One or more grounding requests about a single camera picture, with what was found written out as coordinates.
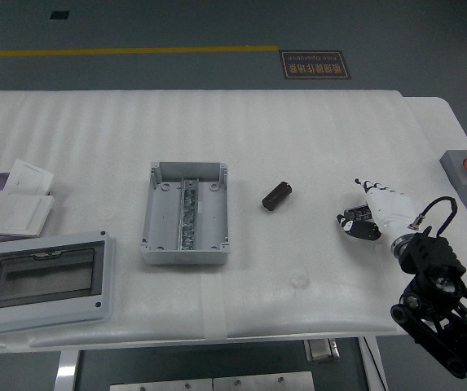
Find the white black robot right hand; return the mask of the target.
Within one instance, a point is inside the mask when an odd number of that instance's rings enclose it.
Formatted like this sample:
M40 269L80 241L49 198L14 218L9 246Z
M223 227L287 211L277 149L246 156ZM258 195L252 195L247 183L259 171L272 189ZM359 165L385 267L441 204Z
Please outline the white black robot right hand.
M355 182L364 190L366 206L337 215L339 226L348 236L368 241L383 239L395 249L415 235L416 230L409 226L416 212L407 195L377 182L357 178Z

